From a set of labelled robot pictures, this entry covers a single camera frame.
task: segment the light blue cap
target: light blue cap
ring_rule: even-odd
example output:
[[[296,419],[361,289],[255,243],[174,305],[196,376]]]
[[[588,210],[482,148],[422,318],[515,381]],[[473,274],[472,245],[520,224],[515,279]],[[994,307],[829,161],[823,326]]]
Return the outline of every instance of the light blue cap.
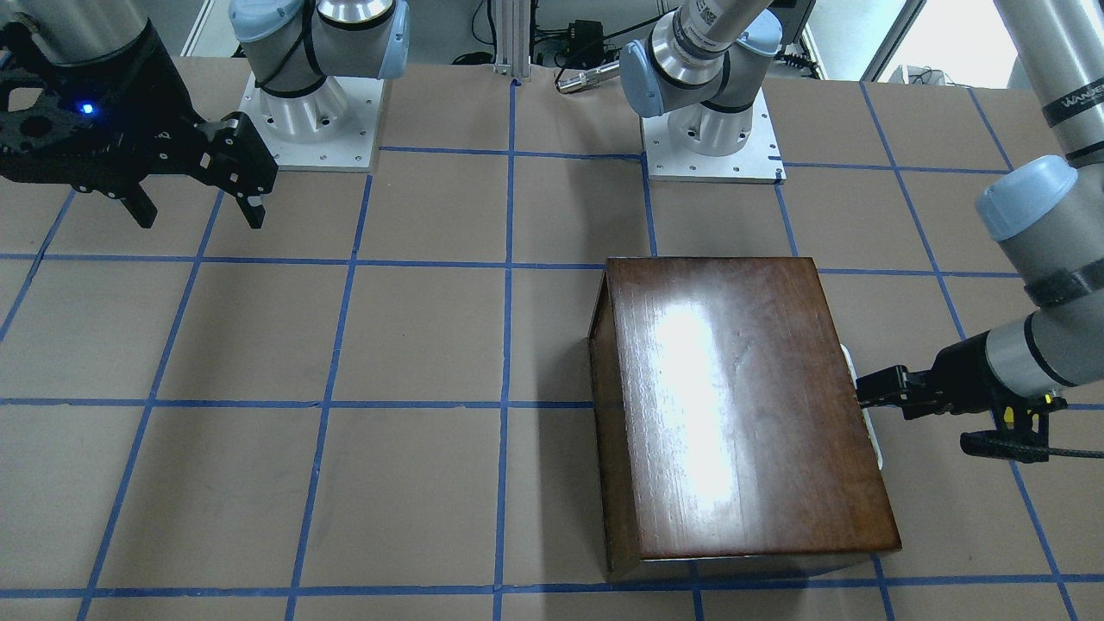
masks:
[[[233,0],[230,23],[242,43],[253,43],[295,19],[302,0]]]
[[[771,11],[763,11],[740,35],[736,43],[761,56],[774,57],[778,53],[778,46],[782,45],[782,22]]]
[[[1078,182],[1065,160],[1043,156],[989,186],[977,198],[977,213],[996,242],[1011,239],[1050,213]]]
[[[388,49],[383,52],[380,63],[380,80],[397,80],[406,72],[406,56],[411,48],[410,9],[406,0],[395,3],[395,15],[391,22],[391,34]]]
[[[620,54],[622,90],[628,105],[644,118],[662,116],[664,95],[659,76],[639,40],[629,41]]]

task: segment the blue joint cap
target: blue joint cap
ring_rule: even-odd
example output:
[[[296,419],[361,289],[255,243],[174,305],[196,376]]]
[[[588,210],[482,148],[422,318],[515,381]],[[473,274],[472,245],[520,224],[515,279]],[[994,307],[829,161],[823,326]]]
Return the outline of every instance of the blue joint cap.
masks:
[[[397,80],[406,73],[406,57],[411,49],[411,21],[406,0],[396,0],[395,14],[391,18],[388,49],[380,63],[380,80]]]
[[[1076,182],[1076,169],[1064,159],[1043,156],[986,188],[975,207],[992,241],[1002,242],[1050,213]]]
[[[629,41],[620,54],[622,90],[628,105],[644,118],[662,116],[664,95],[648,51],[639,40]]]
[[[761,56],[774,57],[782,45],[782,22],[771,11],[763,11],[740,35],[736,44]]]
[[[295,19],[302,0],[232,0],[230,23],[242,43],[253,43]]]

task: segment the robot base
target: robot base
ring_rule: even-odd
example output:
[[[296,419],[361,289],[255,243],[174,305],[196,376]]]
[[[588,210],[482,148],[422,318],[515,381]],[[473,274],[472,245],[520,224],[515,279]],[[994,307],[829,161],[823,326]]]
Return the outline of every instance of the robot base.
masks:
[[[697,154],[671,139],[667,117],[641,119],[648,154],[648,178],[657,181],[710,181],[722,183],[775,183],[786,180],[774,124],[763,91],[755,96],[755,125],[747,144],[724,157]]]
[[[259,90],[251,73],[238,108],[250,115],[280,170],[321,170],[371,172],[374,169],[380,113],[383,107],[382,80],[337,77],[349,98],[354,117],[342,124],[341,131],[319,143],[293,143],[267,127],[261,109]]]

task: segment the glossy wooden surface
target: glossy wooden surface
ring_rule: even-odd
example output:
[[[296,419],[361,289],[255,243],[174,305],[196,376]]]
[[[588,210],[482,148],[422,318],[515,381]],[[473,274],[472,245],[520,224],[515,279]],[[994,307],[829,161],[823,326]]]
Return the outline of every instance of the glossy wooden surface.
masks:
[[[900,548],[811,260],[611,259],[591,354],[615,579],[718,557],[816,573]]]

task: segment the wooden box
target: wooden box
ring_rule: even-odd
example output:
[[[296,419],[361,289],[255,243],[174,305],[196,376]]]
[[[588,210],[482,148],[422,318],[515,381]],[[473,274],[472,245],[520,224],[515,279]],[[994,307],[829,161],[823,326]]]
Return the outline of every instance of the wooden box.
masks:
[[[611,580],[900,549],[811,260],[611,259],[590,348]]]

